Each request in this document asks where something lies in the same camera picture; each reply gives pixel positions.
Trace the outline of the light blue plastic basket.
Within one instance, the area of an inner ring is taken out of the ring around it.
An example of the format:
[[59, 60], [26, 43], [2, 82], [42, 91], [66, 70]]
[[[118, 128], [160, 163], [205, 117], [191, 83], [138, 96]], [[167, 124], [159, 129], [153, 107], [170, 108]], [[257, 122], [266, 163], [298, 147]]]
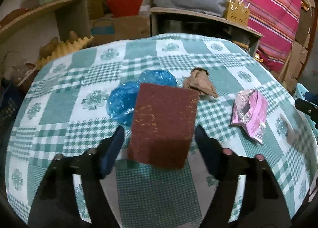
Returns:
[[304, 94], [306, 92], [309, 92], [308, 89], [303, 86], [301, 83], [297, 83], [296, 87], [295, 87], [295, 93], [294, 93], [294, 99], [298, 99], [298, 98], [301, 98], [304, 100]]

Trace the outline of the pink snack wrapper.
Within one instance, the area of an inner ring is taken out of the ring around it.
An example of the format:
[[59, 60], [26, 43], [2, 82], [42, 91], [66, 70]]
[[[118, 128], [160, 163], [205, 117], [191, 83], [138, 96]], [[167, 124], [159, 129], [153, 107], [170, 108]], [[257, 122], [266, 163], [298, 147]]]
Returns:
[[262, 145], [267, 106], [267, 99], [257, 89], [242, 90], [233, 102], [231, 124], [241, 126], [251, 139]]

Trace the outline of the brown paper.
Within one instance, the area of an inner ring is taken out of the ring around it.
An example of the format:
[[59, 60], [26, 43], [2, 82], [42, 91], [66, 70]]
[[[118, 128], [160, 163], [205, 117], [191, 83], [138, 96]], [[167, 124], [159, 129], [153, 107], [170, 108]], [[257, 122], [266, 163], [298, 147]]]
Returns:
[[190, 72], [190, 77], [183, 81], [183, 88], [196, 90], [200, 96], [209, 95], [218, 98], [216, 88], [209, 79], [209, 72], [203, 68], [194, 68]]

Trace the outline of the blue plastic bag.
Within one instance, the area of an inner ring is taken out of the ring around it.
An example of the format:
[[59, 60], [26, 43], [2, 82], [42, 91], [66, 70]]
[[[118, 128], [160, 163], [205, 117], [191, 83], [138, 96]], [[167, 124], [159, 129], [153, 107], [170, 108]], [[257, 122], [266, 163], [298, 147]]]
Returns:
[[166, 70], [145, 70], [137, 81], [120, 83], [111, 91], [106, 111], [112, 120], [130, 126], [133, 120], [136, 99], [142, 83], [177, 87], [176, 78]]

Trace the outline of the maroon scouring pad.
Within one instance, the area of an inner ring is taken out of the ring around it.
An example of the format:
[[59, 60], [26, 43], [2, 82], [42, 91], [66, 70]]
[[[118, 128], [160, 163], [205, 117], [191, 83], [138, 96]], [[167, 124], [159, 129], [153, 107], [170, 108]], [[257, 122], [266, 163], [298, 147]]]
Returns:
[[199, 93], [142, 83], [128, 147], [130, 160], [161, 169], [182, 169], [195, 128]]

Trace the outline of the green checked tablecloth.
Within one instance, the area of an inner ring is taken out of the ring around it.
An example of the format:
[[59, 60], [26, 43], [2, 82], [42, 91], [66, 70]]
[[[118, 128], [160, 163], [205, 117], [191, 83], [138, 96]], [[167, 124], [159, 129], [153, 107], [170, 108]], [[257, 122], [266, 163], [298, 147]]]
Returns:
[[[5, 163], [8, 202], [23, 223], [56, 154], [79, 155], [114, 133], [118, 123], [106, 111], [112, 90], [145, 70], [166, 70], [181, 87], [196, 67], [209, 72], [218, 93], [199, 101], [196, 123], [238, 155], [262, 154], [294, 216], [317, 177], [316, 138], [294, 98], [230, 41], [161, 34], [80, 50], [40, 70], [14, 121]], [[257, 89], [268, 102], [262, 145], [231, 124], [233, 102], [246, 89]], [[129, 163], [124, 144], [101, 184], [122, 227], [199, 227], [218, 185], [195, 142], [177, 171]]]

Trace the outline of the striped magenta curtain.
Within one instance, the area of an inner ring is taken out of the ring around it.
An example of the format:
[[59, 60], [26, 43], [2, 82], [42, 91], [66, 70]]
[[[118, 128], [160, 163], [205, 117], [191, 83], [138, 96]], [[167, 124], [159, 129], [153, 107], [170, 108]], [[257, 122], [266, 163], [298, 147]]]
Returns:
[[280, 72], [291, 51], [300, 19], [301, 0], [242, 0], [250, 9], [248, 27], [261, 33], [263, 64]]

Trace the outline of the yellow utensil holder box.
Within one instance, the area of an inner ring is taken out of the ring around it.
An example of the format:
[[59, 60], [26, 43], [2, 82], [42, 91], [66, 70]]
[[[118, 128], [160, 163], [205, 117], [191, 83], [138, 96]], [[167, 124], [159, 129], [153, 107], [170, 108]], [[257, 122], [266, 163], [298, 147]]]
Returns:
[[250, 16], [250, 9], [242, 0], [227, 0], [227, 8], [224, 18], [236, 24], [247, 26]]

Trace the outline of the yellow egg tray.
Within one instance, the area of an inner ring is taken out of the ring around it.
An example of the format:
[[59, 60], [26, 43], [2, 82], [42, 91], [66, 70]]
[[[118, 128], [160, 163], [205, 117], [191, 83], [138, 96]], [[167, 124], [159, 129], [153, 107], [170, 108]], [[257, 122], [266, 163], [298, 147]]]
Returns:
[[48, 44], [40, 48], [39, 59], [36, 63], [37, 69], [40, 70], [43, 66], [49, 62], [68, 55], [70, 53], [77, 52], [79, 50], [87, 48], [91, 45], [94, 37], [83, 37], [70, 42], [59, 41], [57, 38], [53, 38]]

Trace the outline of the grey wooden side shelf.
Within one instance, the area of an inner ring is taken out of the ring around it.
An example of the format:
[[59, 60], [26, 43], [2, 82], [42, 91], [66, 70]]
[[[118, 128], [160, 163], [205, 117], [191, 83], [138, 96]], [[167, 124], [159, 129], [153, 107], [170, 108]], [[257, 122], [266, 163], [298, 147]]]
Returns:
[[246, 50], [250, 56], [257, 53], [263, 35], [256, 30], [221, 17], [184, 9], [153, 7], [151, 35], [188, 33], [229, 40]]

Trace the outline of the cardboard box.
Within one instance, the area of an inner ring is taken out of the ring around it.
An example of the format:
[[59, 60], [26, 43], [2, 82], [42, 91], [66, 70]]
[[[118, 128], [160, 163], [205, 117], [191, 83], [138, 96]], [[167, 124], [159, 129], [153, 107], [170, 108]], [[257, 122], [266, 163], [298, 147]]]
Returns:
[[95, 45], [112, 43], [119, 40], [134, 40], [150, 37], [150, 16], [135, 15], [130, 17], [104, 18], [91, 20], [91, 34]]

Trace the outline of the red plastic basin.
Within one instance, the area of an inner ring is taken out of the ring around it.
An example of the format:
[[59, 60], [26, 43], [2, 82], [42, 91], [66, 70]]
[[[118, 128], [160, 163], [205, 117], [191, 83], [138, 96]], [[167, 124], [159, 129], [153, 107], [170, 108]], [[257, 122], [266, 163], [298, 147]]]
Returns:
[[114, 18], [130, 17], [139, 14], [143, 0], [106, 0]]

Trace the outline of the wooden wall shelf unit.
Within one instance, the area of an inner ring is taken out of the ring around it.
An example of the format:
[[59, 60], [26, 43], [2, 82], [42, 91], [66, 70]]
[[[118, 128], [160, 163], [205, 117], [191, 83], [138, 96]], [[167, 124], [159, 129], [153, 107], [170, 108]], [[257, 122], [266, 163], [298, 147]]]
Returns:
[[31, 9], [2, 27], [1, 46], [25, 26], [52, 12], [55, 14], [59, 37], [62, 40], [68, 38], [70, 31], [74, 31], [81, 38], [91, 36], [87, 0], [56, 0]]

